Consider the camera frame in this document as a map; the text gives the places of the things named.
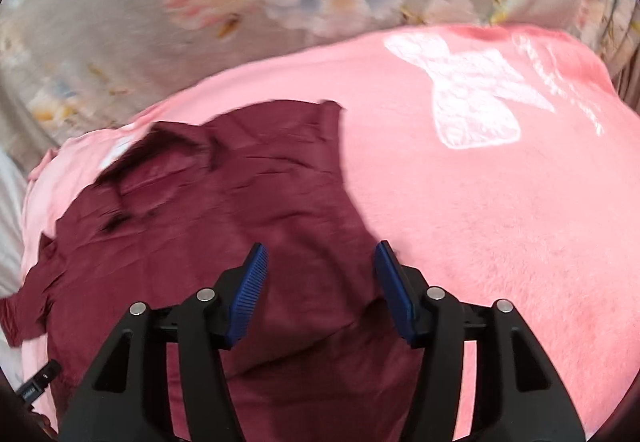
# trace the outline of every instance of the white fabric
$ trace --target white fabric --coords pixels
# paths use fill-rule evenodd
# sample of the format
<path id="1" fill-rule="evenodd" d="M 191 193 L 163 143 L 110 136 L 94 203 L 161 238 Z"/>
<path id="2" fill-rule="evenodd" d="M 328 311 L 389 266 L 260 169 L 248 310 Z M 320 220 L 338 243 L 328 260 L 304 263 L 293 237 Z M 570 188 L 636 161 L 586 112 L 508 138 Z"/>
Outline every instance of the white fabric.
<path id="1" fill-rule="evenodd" d="M 20 288 L 22 237 L 20 214 L 26 180 L 4 151 L 0 150 L 0 297 Z M 0 366 L 14 389 L 22 382 L 19 348 L 9 348 L 0 329 Z"/>

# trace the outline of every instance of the ribbed blue pad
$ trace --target ribbed blue pad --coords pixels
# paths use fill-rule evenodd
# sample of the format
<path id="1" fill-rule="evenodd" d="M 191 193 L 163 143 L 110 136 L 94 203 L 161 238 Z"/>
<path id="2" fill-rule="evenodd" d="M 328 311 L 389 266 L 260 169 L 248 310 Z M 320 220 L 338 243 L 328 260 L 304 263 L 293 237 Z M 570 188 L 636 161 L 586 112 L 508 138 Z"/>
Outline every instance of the ribbed blue pad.
<path id="1" fill-rule="evenodd" d="M 414 330 L 414 306 L 402 284 L 393 260 L 382 243 L 376 246 L 373 264 L 396 330 L 402 339 L 412 344 L 417 337 Z"/>
<path id="2" fill-rule="evenodd" d="M 267 249 L 260 245 L 252 258 L 244 263 L 244 278 L 229 307 L 229 330 L 225 337 L 230 348 L 246 335 L 262 284 L 267 277 L 268 261 Z"/>

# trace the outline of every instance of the pink blanket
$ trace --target pink blanket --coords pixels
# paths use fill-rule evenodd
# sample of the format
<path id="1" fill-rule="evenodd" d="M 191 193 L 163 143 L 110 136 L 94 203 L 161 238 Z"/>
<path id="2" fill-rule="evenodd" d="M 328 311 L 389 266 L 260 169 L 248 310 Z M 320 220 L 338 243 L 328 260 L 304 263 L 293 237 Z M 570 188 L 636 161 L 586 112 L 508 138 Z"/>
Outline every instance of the pink blanket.
<path id="1" fill-rule="evenodd" d="M 447 26 L 370 34 L 209 78 L 34 170 L 23 272 L 40 233 L 155 120 L 199 124 L 266 99 L 346 109 L 347 188 L 400 260 L 459 299 L 508 297 L 556 364 L 588 433 L 640 366 L 640 121 L 567 35 Z M 473 359 L 473 350 L 469 350 Z M 47 359 L 25 343 L 25 374 Z M 457 435 L 468 432 L 465 367 Z M 40 401 L 52 419 L 52 401 Z"/>

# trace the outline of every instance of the metal pin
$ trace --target metal pin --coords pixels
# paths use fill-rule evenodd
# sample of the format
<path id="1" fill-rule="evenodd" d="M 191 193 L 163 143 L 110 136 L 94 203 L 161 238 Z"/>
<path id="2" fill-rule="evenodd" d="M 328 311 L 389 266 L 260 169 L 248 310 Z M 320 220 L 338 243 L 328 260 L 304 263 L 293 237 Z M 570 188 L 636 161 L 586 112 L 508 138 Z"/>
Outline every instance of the metal pin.
<path id="1" fill-rule="evenodd" d="M 444 292 L 444 290 L 441 289 L 440 287 L 429 287 L 427 289 L 427 296 L 429 296 L 431 299 L 436 301 L 441 300 L 446 295 L 447 293 Z"/>
<path id="2" fill-rule="evenodd" d="M 508 299 L 499 299 L 495 303 L 495 306 L 500 312 L 504 312 L 505 314 L 508 314 L 513 310 L 513 303 Z"/>
<path id="3" fill-rule="evenodd" d="M 129 313 L 133 316 L 139 316 L 146 310 L 146 305 L 142 301 L 138 301 L 129 307 Z"/>
<path id="4" fill-rule="evenodd" d="M 196 294 L 198 301 L 211 301 L 216 296 L 212 288 L 201 288 Z"/>

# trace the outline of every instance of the blue gripper pad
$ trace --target blue gripper pad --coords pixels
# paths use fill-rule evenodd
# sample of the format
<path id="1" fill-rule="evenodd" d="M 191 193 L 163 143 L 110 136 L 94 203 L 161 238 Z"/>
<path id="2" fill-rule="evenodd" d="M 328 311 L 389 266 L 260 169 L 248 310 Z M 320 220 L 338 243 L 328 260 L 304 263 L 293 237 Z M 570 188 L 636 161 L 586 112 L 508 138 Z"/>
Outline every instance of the blue gripper pad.
<path id="1" fill-rule="evenodd" d="M 402 339 L 413 345 L 418 336 L 415 323 L 420 298 L 415 295 L 404 269 L 387 241 L 376 246 L 373 264 L 396 330 Z"/>
<path id="2" fill-rule="evenodd" d="M 229 347 L 246 335 L 255 304 L 260 296 L 262 284 L 267 277 L 269 257 L 263 244 L 255 244 L 242 264 L 244 276 L 231 305 L 229 305 L 229 328 L 225 339 Z"/>

